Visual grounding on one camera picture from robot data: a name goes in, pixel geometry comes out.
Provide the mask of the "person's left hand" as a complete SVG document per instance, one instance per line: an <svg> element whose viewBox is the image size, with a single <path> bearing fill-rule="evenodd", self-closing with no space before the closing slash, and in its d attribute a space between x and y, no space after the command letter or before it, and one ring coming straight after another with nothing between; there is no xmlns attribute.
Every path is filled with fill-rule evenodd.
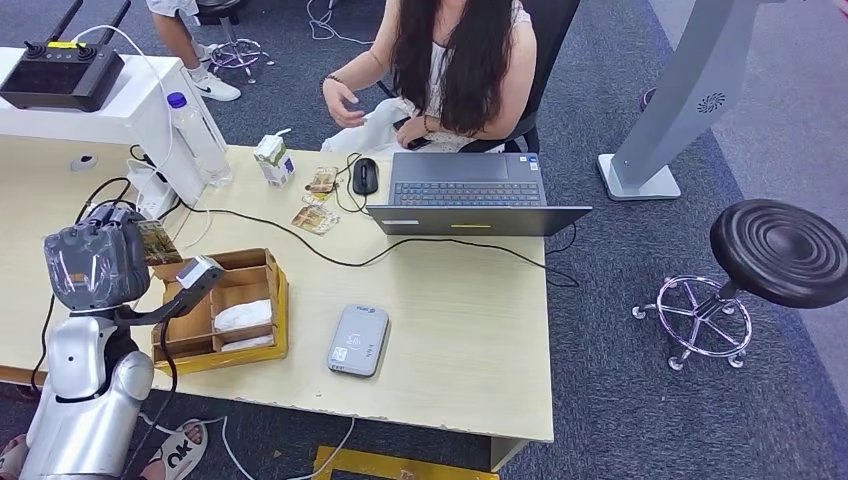
<svg viewBox="0 0 848 480"><path fill-rule="evenodd" d="M426 137L429 133L427 117L417 116L406 120L396 132L398 143L408 148L410 143L418 138Z"/></svg>

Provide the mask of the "person's right hand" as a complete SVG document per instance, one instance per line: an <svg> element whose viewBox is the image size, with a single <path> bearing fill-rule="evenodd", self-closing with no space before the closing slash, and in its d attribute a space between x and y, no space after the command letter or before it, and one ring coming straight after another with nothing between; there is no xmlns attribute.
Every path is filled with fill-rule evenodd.
<svg viewBox="0 0 848 480"><path fill-rule="evenodd" d="M331 118L342 128L355 128L365 123L365 113L356 108L359 100L352 91L333 76L323 80L322 93Z"/></svg>

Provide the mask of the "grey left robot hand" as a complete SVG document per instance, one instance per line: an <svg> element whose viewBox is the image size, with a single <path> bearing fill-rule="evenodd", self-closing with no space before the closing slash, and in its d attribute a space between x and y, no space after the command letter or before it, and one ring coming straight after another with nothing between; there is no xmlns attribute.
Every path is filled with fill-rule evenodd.
<svg viewBox="0 0 848 480"><path fill-rule="evenodd" d="M120 205L48 235L43 251L53 293L71 311L102 310L139 299L150 286L140 223Z"/></svg>

